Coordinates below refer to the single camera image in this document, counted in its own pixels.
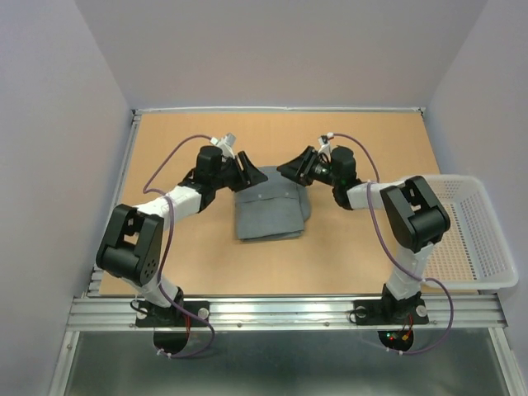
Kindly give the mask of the grey long sleeve shirt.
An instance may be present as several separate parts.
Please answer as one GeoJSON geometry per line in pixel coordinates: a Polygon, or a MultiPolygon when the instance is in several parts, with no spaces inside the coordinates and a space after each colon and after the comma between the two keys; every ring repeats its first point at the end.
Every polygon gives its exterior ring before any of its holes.
{"type": "Polygon", "coordinates": [[[275,166],[260,171],[267,181],[234,195],[237,238],[252,243],[300,237],[311,216],[307,189],[283,177],[275,166]]]}

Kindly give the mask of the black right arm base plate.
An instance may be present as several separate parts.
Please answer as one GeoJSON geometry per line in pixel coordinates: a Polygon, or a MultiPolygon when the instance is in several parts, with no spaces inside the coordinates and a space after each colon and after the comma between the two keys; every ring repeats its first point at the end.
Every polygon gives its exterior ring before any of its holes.
{"type": "Polygon", "coordinates": [[[428,315],[420,316],[417,312],[417,307],[423,303],[421,299],[417,303],[387,303],[381,299],[359,299],[353,302],[353,321],[359,326],[404,325],[410,324],[411,320],[414,325],[425,325],[429,323],[428,315]]]}

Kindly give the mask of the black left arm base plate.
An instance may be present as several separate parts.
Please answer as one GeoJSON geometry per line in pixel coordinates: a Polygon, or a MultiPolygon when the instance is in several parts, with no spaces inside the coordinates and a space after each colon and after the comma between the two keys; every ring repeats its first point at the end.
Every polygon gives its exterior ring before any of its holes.
{"type": "MultiPolygon", "coordinates": [[[[135,326],[137,328],[183,328],[186,320],[183,314],[174,307],[162,308],[145,300],[131,302],[136,313],[135,326]]],[[[198,316],[200,309],[209,311],[210,302],[206,300],[184,301],[184,308],[198,316]]],[[[191,318],[191,328],[206,327],[201,321],[191,318]]]]}

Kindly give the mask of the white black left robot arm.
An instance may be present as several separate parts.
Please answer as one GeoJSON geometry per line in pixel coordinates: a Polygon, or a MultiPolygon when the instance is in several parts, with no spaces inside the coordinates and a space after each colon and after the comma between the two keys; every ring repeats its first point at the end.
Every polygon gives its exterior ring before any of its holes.
{"type": "Polygon", "coordinates": [[[155,306],[155,315],[164,324],[178,323],[183,314],[196,318],[184,308],[182,289],[162,275],[168,255],[162,251],[164,230],[169,230],[169,249],[175,224],[207,208],[218,190],[240,192],[267,180],[244,151],[227,158],[220,148],[204,146],[194,168],[171,191],[145,204],[119,204],[112,210],[96,264],[132,285],[155,306]]]}

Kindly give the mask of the aluminium front frame rail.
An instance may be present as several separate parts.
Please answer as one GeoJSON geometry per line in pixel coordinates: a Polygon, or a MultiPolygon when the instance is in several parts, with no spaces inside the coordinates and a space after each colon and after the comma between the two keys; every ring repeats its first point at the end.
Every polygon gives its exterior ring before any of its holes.
{"type": "MultiPolygon", "coordinates": [[[[348,318],[354,295],[316,297],[209,297],[209,323],[218,332],[357,330],[348,318]]],[[[495,295],[455,295],[454,328],[504,328],[507,320],[495,295]]],[[[75,299],[69,332],[139,331],[136,312],[123,298],[75,299]]]]}

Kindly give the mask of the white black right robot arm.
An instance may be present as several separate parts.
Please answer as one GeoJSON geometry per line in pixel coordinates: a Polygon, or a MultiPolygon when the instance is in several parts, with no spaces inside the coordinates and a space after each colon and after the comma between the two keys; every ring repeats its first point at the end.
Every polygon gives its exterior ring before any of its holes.
{"type": "Polygon", "coordinates": [[[354,303],[358,325],[400,324],[407,319],[427,323],[422,284],[427,260],[450,229],[450,217],[422,176],[391,183],[363,182],[357,176],[351,149],[337,147],[329,155],[308,146],[298,157],[277,168],[301,186],[322,182],[332,188],[336,203],[345,210],[385,212],[398,251],[390,255],[394,269],[378,299],[354,303]]]}

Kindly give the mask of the white perforated plastic basket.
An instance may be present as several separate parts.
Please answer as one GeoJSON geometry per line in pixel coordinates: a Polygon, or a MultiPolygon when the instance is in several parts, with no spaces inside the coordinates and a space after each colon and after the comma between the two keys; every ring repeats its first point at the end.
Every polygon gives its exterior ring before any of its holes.
{"type": "Polygon", "coordinates": [[[470,176],[426,175],[450,216],[450,230],[429,256],[426,277],[448,290],[500,290],[519,280],[515,262],[483,183],[470,176]]]}

